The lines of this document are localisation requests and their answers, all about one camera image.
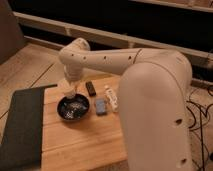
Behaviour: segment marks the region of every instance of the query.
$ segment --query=black bowl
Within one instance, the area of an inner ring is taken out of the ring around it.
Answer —
[[[89,100],[81,95],[76,94],[74,98],[64,97],[58,103],[57,111],[59,116],[65,121],[80,120],[89,110]]]

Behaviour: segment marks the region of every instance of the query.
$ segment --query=white object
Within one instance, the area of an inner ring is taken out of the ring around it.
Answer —
[[[115,91],[110,88],[108,85],[105,85],[105,94],[107,96],[107,98],[109,99],[109,103],[112,107],[112,111],[113,112],[118,112],[118,100],[117,100],[117,96],[115,94]]]
[[[148,48],[89,51],[79,38],[61,50],[60,60],[70,82],[83,67],[123,74],[118,111],[131,171],[192,171],[185,103],[192,69],[184,55]]]
[[[73,98],[76,94],[78,82],[71,82],[69,83],[65,78],[61,79],[58,82],[58,88],[59,90],[67,97],[67,98]]]

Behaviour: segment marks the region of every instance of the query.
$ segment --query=wooden table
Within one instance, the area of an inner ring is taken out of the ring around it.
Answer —
[[[94,80],[97,97],[104,97],[104,85],[117,89],[119,77]],[[87,96],[82,82],[78,92]],[[57,104],[63,94],[57,87],[45,90],[43,117],[42,170],[93,170],[126,159],[117,113],[98,117],[94,98],[88,97],[90,109],[85,118],[66,123],[57,114]]]

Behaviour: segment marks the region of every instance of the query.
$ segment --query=black cushion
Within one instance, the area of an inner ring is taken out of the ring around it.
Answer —
[[[40,163],[45,88],[14,92],[0,147],[1,171]]]

